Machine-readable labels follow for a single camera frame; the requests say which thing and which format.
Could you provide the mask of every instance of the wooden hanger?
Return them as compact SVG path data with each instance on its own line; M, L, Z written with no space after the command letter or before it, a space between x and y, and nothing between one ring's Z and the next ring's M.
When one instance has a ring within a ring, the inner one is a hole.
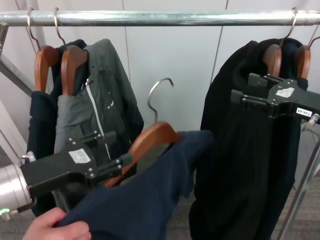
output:
M308 46L302 45L294 54L294 62L295 62L295 65L297 66L296 76L298 78L306 79L308 77L310 61L311 61L311 50Z
M285 39L288 38L292 32L292 30L295 27L296 21L297 21L297 13L298 10L296 7L294 7L292 10L294 10L294 18L292 22L291 29L289 33L281 40L280 44L272 44L269 46L266 51L263 54L262 61L267 65L268 67L268 74L273 75L275 77L279 77L280 69L281 69L281 61L282 61L282 50L281 47L283 46Z
M154 111L155 123L152 126L150 126L147 130L145 130L140 136L138 136L132 144L132 146L130 147L129 152L132 153L132 163L122 168L121 176L117 176L106 180L104 182L104 186L112 187L115 184L119 183L122 180L124 174L126 174L129 171L129 169L131 169L152 148L160 146L162 144L176 143L181 138L181 134L179 132L175 132L175 130L170 126L169 123L165 121L157 122L158 112L150 104L153 91L164 80L168 80L171 83L171 86L174 86L174 83L170 78L164 78L160 81L157 81L155 85L151 88L147 100L149 108L152 111Z
M281 47L277 44L269 46L262 57L262 61L267 65L267 73L279 77L282 60Z
M88 52L80 47L71 45L66 48L61 60L62 94L73 95L76 68L88 61Z
M34 77L35 90L45 92L49 68L59 62L60 54L52 46L42 46L35 56Z

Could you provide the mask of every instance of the clothing rack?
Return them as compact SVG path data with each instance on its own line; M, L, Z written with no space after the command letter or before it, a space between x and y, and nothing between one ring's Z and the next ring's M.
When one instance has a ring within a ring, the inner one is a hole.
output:
M26 27L28 11L0 11L0 54L8 27ZM281 11L63 11L57 12L59 26L292 26L295 12ZM31 26L55 26L54 11L33 10L30 14ZM320 11L299 10L295 26L320 25ZM29 96L34 87L28 86L23 74L8 60L4 64L0 58L0 72ZM317 143L308 162L301 183L295 193L293 203L282 226L278 240L286 239L300 208L308 185L320 159L320 142Z
M287 26L294 11L63 11L60 26ZM0 23L27 26L28 11L0 11ZM55 26L54 11L31 12L31 26ZM320 24L320 11L297 11L296 26Z

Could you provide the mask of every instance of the human hand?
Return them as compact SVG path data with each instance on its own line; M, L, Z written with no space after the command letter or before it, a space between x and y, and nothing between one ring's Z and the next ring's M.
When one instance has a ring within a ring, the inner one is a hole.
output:
M22 240L90 240L89 226L84 221L77 221L67 226L53 227L67 214L55 207L38 216L26 231Z

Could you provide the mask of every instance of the white zipper trim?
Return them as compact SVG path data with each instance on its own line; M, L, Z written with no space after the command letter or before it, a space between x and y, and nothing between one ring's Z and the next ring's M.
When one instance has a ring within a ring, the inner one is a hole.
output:
M94 113L95 113L95 118L96 118L96 121L98 123L98 127L99 127L99 130L100 130L100 133L101 135L104 137L105 136L105 133L102 129L102 126L101 126L101 123L100 123L100 119L99 119L99 115L98 115L98 110L97 110L97 106L96 106L96 103L95 103L95 100L94 100L94 97L92 96L92 93L91 93L91 90L90 90L90 87L89 87L89 79L86 80L86 90L89 94L89 98L92 102L92 105L93 105L93 109L94 109ZM106 152L108 153L108 157L109 157L109 160L111 160L110 158L110 153L109 153L109 148L108 148L108 145L105 143L105 148L106 148Z

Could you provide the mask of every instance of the empty metal hook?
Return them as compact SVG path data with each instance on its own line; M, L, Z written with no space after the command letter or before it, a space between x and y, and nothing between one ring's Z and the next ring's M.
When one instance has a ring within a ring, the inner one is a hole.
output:
M31 11L32 11L32 10L34 10L34 9L33 9L32 7L30 7L29 10L28 10L28 16L27 16L27 18L26 18L26 21L27 21L27 23L28 23L28 29L29 29L30 37L31 37L33 40L36 41L36 44L38 45L38 50L40 51L41 48L40 48L39 41L38 41L38 39L36 39L36 38L34 37L34 35L32 34L32 31L31 31L30 19L31 19Z
M279 44L279 47L281 48L282 47L282 45L284 44L284 42L285 42L285 39L287 39L289 36L290 36L290 34L292 33L292 30L294 29L294 27L295 27L295 25L296 25L296 21L297 21L297 16L298 16L298 10L297 10L297 8L296 7L294 7L294 8L292 8L292 10L294 10L294 18L293 18L293 22L292 22L292 26L291 26L291 28L290 28L290 31L289 31L289 33L284 37L284 38L282 38L282 40L281 40L281 42L280 42L280 44Z
M315 30L314 30L314 32L313 32L313 34L312 34L312 37L311 37L310 42L309 42L309 44L308 44L308 49L310 49L310 48L311 48L311 46L312 46L312 44L314 43L314 41L315 41L315 40L320 39L320 36L318 36L318 37L316 37L316 38L312 39L312 38L315 36L315 34L316 34L316 31L317 31L318 27L319 27L319 25L318 25L318 26L316 26L316 28L315 28Z
M171 86L172 86L172 87L175 86L175 85L174 85L174 82L171 80L171 78L167 77L167 78L164 78L164 79L162 79L162 80L157 81L157 82L155 83L155 85L153 85L153 87L151 88L147 102L148 102L149 108L150 108L152 111L154 111L154 123L157 123L157 122L158 122L158 112L157 112L157 110L156 110L154 107L152 107L151 104L150 104L151 95L152 95L152 93L154 92L154 90L156 89L156 87L157 87L162 81L164 81L164 80L168 80L168 81L171 83Z
M57 7L54 9L54 25L55 25L55 30L56 30L56 33L58 34L58 37L59 37L59 38L62 40L62 42L63 42L65 51L68 51L66 42L65 42L65 40L61 37L60 32L59 32L59 29L58 29L58 14L57 14L58 10L59 10L59 8L57 8Z

